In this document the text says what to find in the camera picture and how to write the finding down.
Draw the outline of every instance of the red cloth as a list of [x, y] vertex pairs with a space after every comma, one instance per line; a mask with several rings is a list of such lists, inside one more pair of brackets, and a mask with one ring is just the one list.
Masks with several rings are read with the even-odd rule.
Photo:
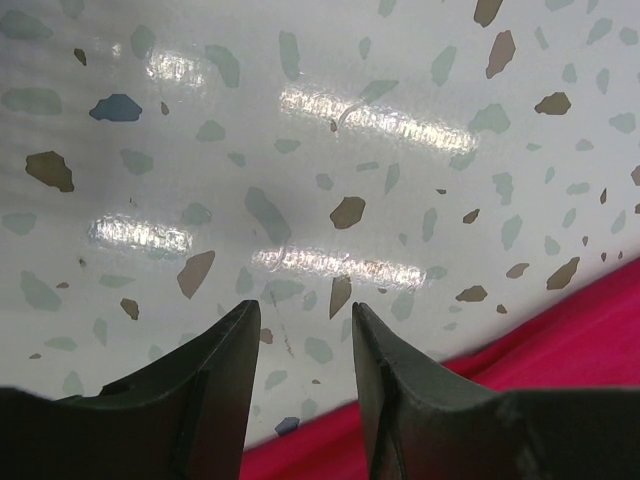
[[[640, 385], [640, 260], [446, 364], [495, 390]], [[357, 403], [247, 452], [241, 480], [366, 480]]]

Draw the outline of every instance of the terrazzo pattern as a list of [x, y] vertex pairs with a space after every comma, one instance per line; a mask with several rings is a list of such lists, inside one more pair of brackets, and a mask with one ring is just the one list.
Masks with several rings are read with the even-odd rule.
[[0, 381], [95, 395], [258, 298], [251, 445], [356, 397], [353, 301], [508, 332], [638, 253], [635, 12], [6, 0]]

